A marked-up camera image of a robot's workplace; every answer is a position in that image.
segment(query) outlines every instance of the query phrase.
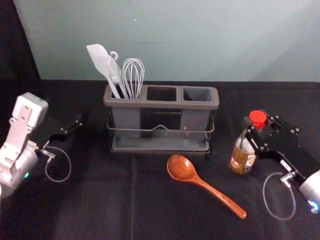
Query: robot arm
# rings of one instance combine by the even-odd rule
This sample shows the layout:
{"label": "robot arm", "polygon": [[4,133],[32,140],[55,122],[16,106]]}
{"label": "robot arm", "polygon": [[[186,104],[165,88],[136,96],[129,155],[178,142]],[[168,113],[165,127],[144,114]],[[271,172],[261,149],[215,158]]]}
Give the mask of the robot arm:
{"label": "robot arm", "polygon": [[273,132],[262,138],[247,117],[242,125],[247,129],[245,137],[259,158],[270,158],[280,163],[288,172],[281,181],[291,187],[296,185],[311,211],[317,213],[320,206],[320,164],[298,141],[300,129],[293,127],[278,116],[267,115],[267,125]]}
{"label": "robot arm", "polygon": [[29,138],[47,110],[48,103],[29,92],[18,96],[9,120],[11,127],[0,149],[0,199],[11,195],[37,163],[38,146]]}

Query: blue light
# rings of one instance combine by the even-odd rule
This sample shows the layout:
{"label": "blue light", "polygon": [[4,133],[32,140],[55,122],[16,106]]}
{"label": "blue light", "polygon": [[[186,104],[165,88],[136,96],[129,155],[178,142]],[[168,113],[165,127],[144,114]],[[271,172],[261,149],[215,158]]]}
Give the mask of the blue light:
{"label": "blue light", "polygon": [[312,209],[313,209],[314,211],[318,211],[318,210],[319,210],[318,205],[317,205],[314,201],[308,200],[308,203],[310,204],[310,206],[312,207]]}

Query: white spatula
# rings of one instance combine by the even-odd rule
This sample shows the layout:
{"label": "white spatula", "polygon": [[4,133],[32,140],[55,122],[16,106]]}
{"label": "white spatula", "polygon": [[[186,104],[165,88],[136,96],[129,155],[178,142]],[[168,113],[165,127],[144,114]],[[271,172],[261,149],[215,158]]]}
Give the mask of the white spatula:
{"label": "white spatula", "polygon": [[92,44],[87,45],[86,49],[89,52],[89,55],[93,61],[95,68],[107,79],[115,98],[120,99],[120,95],[117,91],[117,88],[114,82],[112,81],[110,70],[106,65],[109,55],[105,48],[100,44]]}

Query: whisk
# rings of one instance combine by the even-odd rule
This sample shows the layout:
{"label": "whisk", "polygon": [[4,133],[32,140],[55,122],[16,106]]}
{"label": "whisk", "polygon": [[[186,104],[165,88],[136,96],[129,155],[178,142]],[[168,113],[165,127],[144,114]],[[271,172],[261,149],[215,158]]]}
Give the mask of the whisk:
{"label": "whisk", "polygon": [[128,58],[123,62],[121,80],[128,92],[129,98],[139,98],[144,78],[145,66],[142,61],[137,58]]}

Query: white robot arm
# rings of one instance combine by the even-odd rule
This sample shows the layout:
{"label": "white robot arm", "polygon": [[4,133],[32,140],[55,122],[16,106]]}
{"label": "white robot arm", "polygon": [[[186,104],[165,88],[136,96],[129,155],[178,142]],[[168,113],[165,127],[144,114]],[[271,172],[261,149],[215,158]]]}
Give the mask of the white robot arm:
{"label": "white robot arm", "polygon": [[37,163],[38,146],[29,138],[44,120],[47,110],[48,103],[29,92],[16,99],[9,120],[11,127],[0,149],[0,200],[11,195]]}

